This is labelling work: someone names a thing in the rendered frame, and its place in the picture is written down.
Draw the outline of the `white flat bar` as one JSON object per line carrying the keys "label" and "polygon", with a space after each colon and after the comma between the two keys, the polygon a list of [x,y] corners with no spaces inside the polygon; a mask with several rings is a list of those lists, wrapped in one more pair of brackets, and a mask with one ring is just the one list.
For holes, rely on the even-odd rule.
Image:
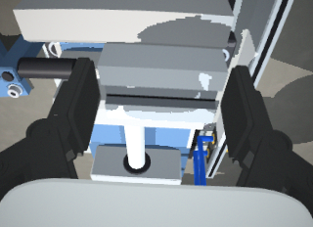
{"label": "white flat bar", "polygon": [[102,52],[90,52],[90,51],[63,51],[59,58],[71,58],[71,59],[78,59],[81,58],[90,58],[90,60],[94,61],[95,70],[97,73],[97,78],[99,77],[97,64],[99,62],[100,56]]}

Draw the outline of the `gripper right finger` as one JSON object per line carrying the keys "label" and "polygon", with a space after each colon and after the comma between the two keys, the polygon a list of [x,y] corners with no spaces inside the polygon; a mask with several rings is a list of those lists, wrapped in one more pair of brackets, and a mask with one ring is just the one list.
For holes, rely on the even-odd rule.
{"label": "gripper right finger", "polygon": [[273,130],[247,66],[231,69],[220,109],[229,158],[242,168],[236,187],[287,194],[313,218],[313,165],[292,150],[287,134]]}

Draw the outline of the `grey slotted metal block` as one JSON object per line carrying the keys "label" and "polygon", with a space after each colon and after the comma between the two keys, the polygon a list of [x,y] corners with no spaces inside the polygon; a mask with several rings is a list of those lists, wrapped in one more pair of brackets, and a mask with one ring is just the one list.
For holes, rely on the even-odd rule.
{"label": "grey slotted metal block", "polygon": [[212,123],[222,49],[105,43],[97,64],[108,118]]}

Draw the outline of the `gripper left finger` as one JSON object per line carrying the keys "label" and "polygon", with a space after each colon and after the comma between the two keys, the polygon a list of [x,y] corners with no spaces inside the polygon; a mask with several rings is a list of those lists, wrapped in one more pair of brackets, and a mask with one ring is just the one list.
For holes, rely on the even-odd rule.
{"label": "gripper left finger", "polygon": [[0,152],[0,202],[25,182],[78,179],[73,161],[88,150],[100,102],[94,61],[79,57],[47,118],[33,121],[25,138]]}

